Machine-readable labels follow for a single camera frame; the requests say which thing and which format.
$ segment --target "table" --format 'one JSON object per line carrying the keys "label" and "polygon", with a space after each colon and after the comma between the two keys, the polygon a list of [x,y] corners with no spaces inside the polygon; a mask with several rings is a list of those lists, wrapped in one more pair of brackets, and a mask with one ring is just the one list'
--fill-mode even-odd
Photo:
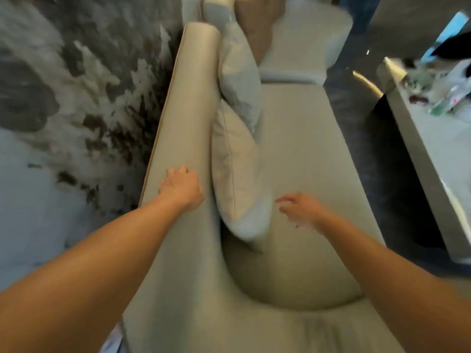
{"label": "table", "polygon": [[471,264],[471,124],[409,103],[399,59],[377,74],[451,259]]}

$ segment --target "forearm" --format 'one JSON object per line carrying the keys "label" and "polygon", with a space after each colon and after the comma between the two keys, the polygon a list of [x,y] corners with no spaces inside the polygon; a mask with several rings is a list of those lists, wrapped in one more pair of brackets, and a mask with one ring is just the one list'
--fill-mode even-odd
{"label": "forearm", "polygon": [[97,351],[183,211],[157,197],[2,292],[0,351]]}
{"label": "forearm", "polygon": [[332,212],[326,210],[320,217],[315,227],[407,352],[469,351],[471,304],[453,287]]}

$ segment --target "person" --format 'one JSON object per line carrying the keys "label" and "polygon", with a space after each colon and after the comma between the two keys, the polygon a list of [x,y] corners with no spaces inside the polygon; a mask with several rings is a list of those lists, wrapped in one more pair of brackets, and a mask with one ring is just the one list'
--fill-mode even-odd
{"label": "person", "polygon": [[[151,202],[97,230],[0,293],[0,352],[97,352],[174,222],[204,201],[198,176],[169,169]],[[298,229],[331,243],[406,352],[468,352],[471,303],[315,198],[276,200]]]}

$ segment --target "floor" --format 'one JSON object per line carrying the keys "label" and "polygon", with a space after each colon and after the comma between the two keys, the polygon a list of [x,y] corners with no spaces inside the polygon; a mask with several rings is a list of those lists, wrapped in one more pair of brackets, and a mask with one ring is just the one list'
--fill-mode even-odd
{"label": "floor", "polygon": [[394,119],[372,113],[377,95],[352,74],[379,85],[385,56],[420,57],[460,10],[471,14],[471,0],[382,0],[368,32],[349,36],[325,88],[388,247],[435,274],[471,276],[446,253]]}

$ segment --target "person's right hand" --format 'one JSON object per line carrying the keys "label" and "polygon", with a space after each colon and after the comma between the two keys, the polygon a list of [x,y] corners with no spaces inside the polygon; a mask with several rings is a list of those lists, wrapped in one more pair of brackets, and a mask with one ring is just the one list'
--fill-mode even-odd
{"label": "person's right hand", "polygon": [[275,202],[282,203],[280,213],[285,214],[290,222],[295,222],[297,229],[314,226],[324,209],[318,200],[305,193],[285,194]]}
{"label": "person's right hand", "polygon": [[195,171],[189,171],[187,166],[176,171],[169,168],[167,178],[160,184],[159,194],[175,199],[185,210],[197,209],[204,201],[198,175]]}

